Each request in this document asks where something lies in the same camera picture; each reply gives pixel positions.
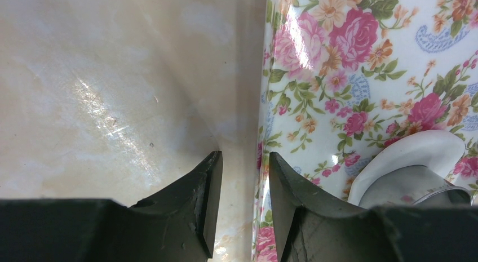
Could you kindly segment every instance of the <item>white saucer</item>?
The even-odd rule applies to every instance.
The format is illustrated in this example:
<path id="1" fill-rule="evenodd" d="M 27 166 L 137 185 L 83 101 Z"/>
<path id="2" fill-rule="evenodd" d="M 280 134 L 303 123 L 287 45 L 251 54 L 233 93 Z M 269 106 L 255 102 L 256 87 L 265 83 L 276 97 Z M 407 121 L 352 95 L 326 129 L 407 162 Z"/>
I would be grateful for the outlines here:
<path id="1" fill-rule="evenodd" d="M 352 183 L 347 202 L 358 206 L 373 182 L 402 167 L 424 165 L 446 177 L 464 150 L 464 142 L 448 131 L 429 130 L 407 136 L 385 148 L 365 166 Z"/>

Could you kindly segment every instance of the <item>floral pattern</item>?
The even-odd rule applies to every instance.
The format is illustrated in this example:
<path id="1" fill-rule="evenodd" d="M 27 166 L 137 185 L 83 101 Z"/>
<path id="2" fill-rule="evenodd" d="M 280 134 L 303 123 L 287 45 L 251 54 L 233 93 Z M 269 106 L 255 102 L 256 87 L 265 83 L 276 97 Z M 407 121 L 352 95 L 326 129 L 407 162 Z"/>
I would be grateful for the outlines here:
<path id="1" fill-rule="evenodd" d="M 448 130 L 466 153 L 446 179 L 478 194 L 478 45 L 409 51 L 423 50 L 412 27 L 431 16 L 445 14 L 441 30 L 460 21 L 473 28 L 476 0 L 444 0 L 432 15 L 421 13 L 422 4 L 268 0 L 253 261 L 277 261 L 267 187 L 272 151 L 347 200 L 355 177 L 381 150 L 416 132 Z M 468 34 L 478 38 L 478 30 Z"/>

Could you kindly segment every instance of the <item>floral tray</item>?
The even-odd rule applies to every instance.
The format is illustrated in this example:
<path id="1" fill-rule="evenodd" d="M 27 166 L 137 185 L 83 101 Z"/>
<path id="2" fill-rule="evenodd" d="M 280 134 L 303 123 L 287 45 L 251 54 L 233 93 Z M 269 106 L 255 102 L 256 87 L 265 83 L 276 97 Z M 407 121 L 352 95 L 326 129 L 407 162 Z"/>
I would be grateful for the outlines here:
<path id="1" fill-rule="evenodd" d="M 447 179 L 478 193 L 478 0 L 267 0 L 264 47 L 253 261 L 277 261 L 272 151 L 347 200 L 383 148 L 448 130 Z"/>

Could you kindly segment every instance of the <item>beige marble surface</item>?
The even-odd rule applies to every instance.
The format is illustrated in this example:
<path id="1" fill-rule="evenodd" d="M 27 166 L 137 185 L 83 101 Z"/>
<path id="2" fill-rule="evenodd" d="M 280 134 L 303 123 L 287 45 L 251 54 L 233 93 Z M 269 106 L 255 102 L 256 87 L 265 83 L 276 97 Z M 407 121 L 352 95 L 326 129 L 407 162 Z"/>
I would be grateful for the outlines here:
<path id="1" fill-rule="evenodd" d="M 224 154 L 213 261 L 250 260 L 265 0 L 0 0 L 0 197 L 131 205 Z"/>

